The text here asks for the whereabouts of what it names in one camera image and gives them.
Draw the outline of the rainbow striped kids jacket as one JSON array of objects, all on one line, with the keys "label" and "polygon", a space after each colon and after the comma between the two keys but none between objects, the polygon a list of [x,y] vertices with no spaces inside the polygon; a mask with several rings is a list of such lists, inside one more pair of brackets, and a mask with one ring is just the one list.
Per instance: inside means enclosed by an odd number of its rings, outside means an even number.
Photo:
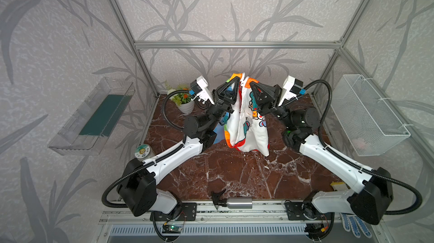
[{"label": "rainbow striped kids jacket", "polygon": [[258,104],[251,85],[258,81],[244,73],[234,73],[230,79],[240,78],[234,110],[222,119],[225,140],[230,148],[242,152],[256,151],[269,156],[269,135],[265,117],[258,112]]}]

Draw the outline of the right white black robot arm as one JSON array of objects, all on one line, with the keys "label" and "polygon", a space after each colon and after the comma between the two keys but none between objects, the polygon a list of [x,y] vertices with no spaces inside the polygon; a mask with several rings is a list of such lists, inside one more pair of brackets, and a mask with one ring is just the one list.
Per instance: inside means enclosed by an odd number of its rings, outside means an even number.
[{"label": "right white black robot arm", "polygon": [[[321,132],[330,101],[323,114],[314,107],[290,111],[287,105],[300,99],[305,92],[298,84],[289,90],[291,98],[278,85],[272,87],[252,82],[250,88],[258,106],[257,112],[262,116],[272,114],[285,126],[282,139],[286,146],[315,160],[348,186],[344,191],[311,193],[304,201],[306,208],[324,214],[337,212],[355,215],[369,224],[377,225],[385,215],[405,215],[421,207],[423,198],[416,188],[391,178],[391,174],[381,167],[375,170],[362,165],[325,143]],[[415,196],[413,204],[404,209],[389,210],[394,199],[393,185],[412,192]]]}]

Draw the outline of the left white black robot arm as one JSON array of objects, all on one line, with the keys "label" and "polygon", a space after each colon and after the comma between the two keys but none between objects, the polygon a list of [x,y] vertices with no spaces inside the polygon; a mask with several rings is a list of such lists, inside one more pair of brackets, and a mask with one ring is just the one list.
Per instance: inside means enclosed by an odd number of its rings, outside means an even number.
[{"label": "left white black robot arm", "polygon": [[131,160],[121,178],[103,192],[102,204],[108,208],[128,208],[136,217],[155,211],[177,217],[181,202],[171,192],[157,186],[174,169],[215,143],[218,136],[215,129],[225,115],[233,112],[239,87],[240,77],[235,76],[210,92],[208,82],[200,76],[188,90],[169,93],[168,98],[188,94],[210,105],[205,113],[184,119],[183,139],[177,144],[152,158]]}]

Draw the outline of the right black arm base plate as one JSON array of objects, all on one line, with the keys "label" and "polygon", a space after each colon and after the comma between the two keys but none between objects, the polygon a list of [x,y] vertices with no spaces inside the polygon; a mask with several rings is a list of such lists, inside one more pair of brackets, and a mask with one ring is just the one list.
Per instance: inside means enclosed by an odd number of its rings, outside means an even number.
[{"label": "right black arm base plate", "polygon": [[284,202],[284,207],[287,213],[288,220],[299,221],[325,221],[334,220],[334,213],[320,213],[313,208],[311,204],[304,203],[302,201],[290,201]]}]

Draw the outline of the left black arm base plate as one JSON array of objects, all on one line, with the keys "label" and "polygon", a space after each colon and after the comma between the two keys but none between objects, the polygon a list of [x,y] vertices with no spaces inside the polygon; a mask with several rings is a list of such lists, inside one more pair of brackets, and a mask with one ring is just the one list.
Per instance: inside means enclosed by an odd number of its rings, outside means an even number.
[{"label": "left black arm base plate", "polygon": [[156,222],[168,221],[186,221],[192,222],[196,220],[197,203],[182,202],[175,206],[175,208],[168,214],[160,211],[153,211],[150,220]]}]

